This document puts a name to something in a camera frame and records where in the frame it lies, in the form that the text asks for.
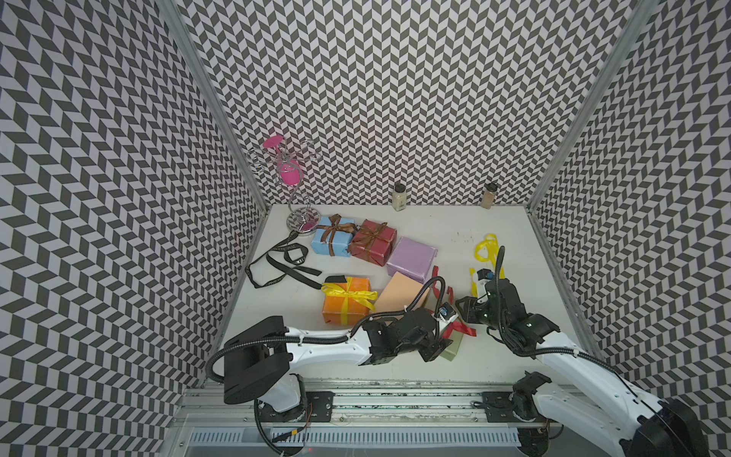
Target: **black and white wallpaper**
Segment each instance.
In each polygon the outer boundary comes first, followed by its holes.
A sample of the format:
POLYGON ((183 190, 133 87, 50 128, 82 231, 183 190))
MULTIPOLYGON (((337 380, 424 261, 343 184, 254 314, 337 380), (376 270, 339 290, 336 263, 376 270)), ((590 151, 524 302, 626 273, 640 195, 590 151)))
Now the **black and white wallpaper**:
POLYGON ((612 362, 731 456, 728 1, 657 7, 539 218, 612 362))
POLYGON ((242 147, 315 140, 327 204, 525 203, 636 3, 177 1, 242 147))
POLYGON ((0 1, 0 455, 150 456, 260 215, 151 0, 0 1))

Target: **wire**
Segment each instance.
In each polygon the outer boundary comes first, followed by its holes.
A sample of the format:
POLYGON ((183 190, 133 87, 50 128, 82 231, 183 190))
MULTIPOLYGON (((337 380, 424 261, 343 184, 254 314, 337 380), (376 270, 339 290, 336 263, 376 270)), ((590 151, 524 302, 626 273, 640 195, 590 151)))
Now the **wire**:
POLYGON ((505 399, 503 406, 498 406, 496 404, 488 403, 486 401, 472 401, 470 402, 471 406, 473 408, 479 408, 479 409, 486 409, 486 408, 494 408, 494 409, 508 409, 512 408, 512 403, 510 403, 510 400, 505 399))
POLYGON ((272 442, 271 439, 269 439, 269 436, 264 432, 264 428, 262 427, 262 418, 260 413, 260 400, 254 399, 254 422, 257 423, 257 430, 259 431, 259 435, 264 440, 264 443, 269 447, 269 449, 273 450, 275 453, 279 454, 280 456, 285 457, 291 457, 297 453, 299 453, 303 447, 285 447, 285 448, 279 448, 276 447, 276 445, 272 442))
MULTIPOLYGON (((495 271, 500 271, 500 268, 502 268, 504 257, 505 246, 500 246, 500 249, 498 249, 498 256, 495 260, 495 271)), ((500 296, 500 275, 495 274, 494 280, 496 311, 498 315, 498 333, 500 333, 500 339, 504 342, 505 346, 507 346, 510 352, 518 355, 518 353, 521 352, 521 346, 516 341, 516 338, 512 334, 512 331, 508 331, 508 329, 505 327, 505 313, 502 308, 502 298, 500 296)))
POLYGON ((442 287, 439 289, 439 295, 434 297, 436 299, 436 304, 434 305, 434 317, 437 319, 434 323, 434 339, 439 341, 439 309, 442 307, 442 300, 447 294, 447 283, 441 276, 436 277, 442 280, 440 284, 442 287))
POLYGON ((489 327, 488 327, 488 335, 492 336, 493 339, 495 341, 497 341, 498 343, 505 344, 500 338, 497 338, 495 335, 493 335, 492 333, 490 333, 490 328, 489 327))
POLYGON ((281 435, 277 435, 276 437, 272 438, 272 443, 284 441, 290 437, 295 437, 298 434, 301 434, 302 435, 302 446, 304 446, 305 442, 307 440, 307 438, 306 438, 307 436, 304 434, 304 432, 307 430, 307 428, 310 425, 310 417, 312 416, 312 404, 309 405, 309 411, 310 411, 310 413, 307 414, 307 421, 305 422, 304 426, 297 427, 297 428, 287 431, 281 435))
POLYGON ((302 435, 302 447, 305 446, 305 444, 307 443, 307 439, 309 438, 309 429, 312 425, 312 424, 310 424, 310 418, 312 417, 313 409, 314 409, 314 406, 312 405, 312 403, 310 403, 310 413, 307 415, 307 422, 305 422, 305 430, 304 430, 305 434, 302 435))
POLYGON ((619 380, 620 380, 620 381, 622 381, 622 384, 624 384, 624 387, 626 387, 626 388, 627 388, 627 390, 628 390, 628 391, 629 391, 629 392, 630 392, 630 393, 631 393, 631 394, 632 394, 633 396, 635 396, 635 398, 636 398, 637 400, 640 400, 640 403, 642 403, 643 405, 645 405, 645 408, 647 408, 647 409, 649 409, 650 411, 652 411, 652 413, 653 413, 653 414, 654 414, 655 416, 657 416, 657 418, 658 418, 658 419, 660 419, 660 420, 662 421, 662 423, 663 423, 663 424, 665 424, 665 426, 667 427, 667 430, 668 430, 668 431, 669 431, 670 433, 672 433, 672 434, 673 434, 673 436, 675 437, 675 439, 676 439, 676 440, 678 440, 678 442, 679 442, 679 443, 681 443, 681 446, 683 446, 683 449, 684 449, 684 450, 685 450, 685 451, 686 451, 686 452, 688 453, 688 455, 689 455, 690 457, 693 457, 693 453, 692 453, 692 452, 690 451, 690 449, 688 449, 688 447, 687 447, 687 446, 685 445, 685 442, 683 442, 683 440, 682 440, 682 439, 681 439, 681 438, 680 438, 680 437, 678 436, 678 434, 677 434, 677 433, 675 432, 675 430, 673 430, 673 428, 672 428, 672 427, 670 427, 670 424, 669 424, 669 423, 667 423, 667 422, 665 421, 665 419, 664 419, 664 418, 663 418, 663 417, 662 417, 662 416, 660 415, 660 413, 659 413, 659 412, 657 412, 657 411, 655 411, 655 409, 653 409, 653 408, 652 408, 652 407, 651 407, 650 405, 648 405, 647 403, 645 403, 645 401, 644 401, 644 400, 642 400, 642 399, 640 398, 640 396, 639 396, 639 395, 637 395, 637 394, 635 393, 635 391, 634 391, 634 390, 633 390, 633 389, 632 389, 632 388, 631 388, 631 387, 629 386, 629 384, 627 384, 627 382, 626 382, 626 381, 624 380, 624 378, 623 378, 622 376, 620 376, 620 375, 619 375, 619 373, 618 373, 617 371, 615 371, 614 369, 612 369, 612 370, 610 370, 610 371, 612 371, 612 372, 613 372, 614 374, 616 374, 616 375, 617 375, 617 377, 619 378, 619 380))
MULTIPOLYGON (((549 430, 550 430, 550 423, 548 423, 548 430, 546 431, 546 433, 548 433, 549 430)), ((553 436, 549 435, 548 439, 556 439, 559 436, 561 436, 562 433, 564 433, 564 424, 561 424, 561 430, 559 430, 557 434, 555 434, 553 436)))

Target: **brown ribbon bow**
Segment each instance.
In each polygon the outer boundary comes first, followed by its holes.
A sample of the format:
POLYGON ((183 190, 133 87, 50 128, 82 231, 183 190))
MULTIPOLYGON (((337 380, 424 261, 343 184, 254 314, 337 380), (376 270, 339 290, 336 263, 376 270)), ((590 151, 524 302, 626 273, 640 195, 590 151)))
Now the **brown ribbon bow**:
POLYGON ((320 237, 321 242, 324 243, 325 239, 327 237, 330 237, 330 239, 327 240, 327 247, 330 248, 330 257, 335 257, 335 251, 333 251, 333 240, 335 239, 335 233, 355 233, 357 232, 357 227, 352 222, 348 222, 347 224, 341 224, 340 214, 333 214, 332 216, 330 216, 330 223, 331 225, 318 225, 317 228, 325 230, 322 234, 322 237, 320 237))
POLYGON ((360 226, 360 232, 364 234, 365 236, 361 238, 358 241, 355 241, 348 246, 348 252, 350 252, 351 246, 363 246, 363 253, 365 253, 365 259, 367 261, 371 261, 371 248, 373 247, 373 243, 376 242, 378 238, 380 238, 381 234, 384 230, 386 230, 386 226, 388 225, 387 222, 384 222, 383 224, 379 224, 379 226, 375 230, 371 230, 371 228, 366 226, 360 226))

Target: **gift box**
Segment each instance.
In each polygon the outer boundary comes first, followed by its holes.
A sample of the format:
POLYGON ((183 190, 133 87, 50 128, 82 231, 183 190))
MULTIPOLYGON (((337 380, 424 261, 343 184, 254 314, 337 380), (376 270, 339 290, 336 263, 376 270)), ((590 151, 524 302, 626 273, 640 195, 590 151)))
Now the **gift box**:
MULTIPOLYGON (((396 272, 393 278, 388 282, 388 285, 383 292, 378 296, 378 300, 374 303, 376 312, 381 311, 403 311, 405 306, 408 306, 417 294, 421 290, 422 284, 416 282, 413 279, 404 276, 403 274, 396 272)), ((429 296, 429 289, 424 292, 419 302, 413 309, 424 306, 426 298, 429 296)))
POLYGON ((457 351, 459 350, 459 345, 462 344, 462 336, 464 336, 463 333, 459 332, 453 332, 451 337, 449 339, 452 340, 452 344, 444 348, 441 355, 443 358, 446 358, 448 361, 455 360, 455 357, 457 357, 457 351))
POLYGON ((377 224, 366 219, 355 233, 348 249, 350 254, 359 259, 383 266, 391 256, 395 241, 396 230, 388 227, 386 222, 377 224))
POLYGON ((322 317, 325 323, 336 325, 355 325, 374 310, 371 301, 378 298, 378 292, 371 291, 371 281, 367 278, 347 277, 346 282, 325 282, 322 291, 325 293, 322 317))
POLYGON ((465 335, 477 336, 477 331, 458 320, 449 324, 442 336, 446 339, 451 339, 452 344, 447 346, 440 355, 450 362, 454 360, 454 358, 457 357, 457 351, 459 350, 459 346, 462 344, 462 338, 465 335))
POLYGON ((348 246, 357 232, 354 222, 340 214, 321 217, 312 238, 312 250, 315 254, 350 257, 348 246))
POLYGON ((399 271, 423 284, 429 278, 429 270, 435 257, 436 248, 402 237, 386 262, 386 268, 391 276, 399 271))

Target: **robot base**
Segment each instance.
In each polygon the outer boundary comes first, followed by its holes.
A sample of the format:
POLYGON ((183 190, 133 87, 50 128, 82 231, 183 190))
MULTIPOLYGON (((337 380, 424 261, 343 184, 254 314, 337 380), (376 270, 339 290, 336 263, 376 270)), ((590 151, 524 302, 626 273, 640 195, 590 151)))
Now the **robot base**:
POLYGON ((269 404, 264 403, 261 411, 262 422, 306 422, 308 415, 310 422, 330 422, 333 416, 334 396, 334 393, 327 391, 306 392, 303 396, 307 398, 304 402, 308 405, 306 410, 299 406, 289 411, 277 412, 269 404))
POLYGON ((545 422, 546 418, 540 414, 533 419, 521 419, 516 414, 515 405, 512 402, 513 392, 482 392, 482 405, 485 408, 485 416, 490 423, 525 423, 545 422))

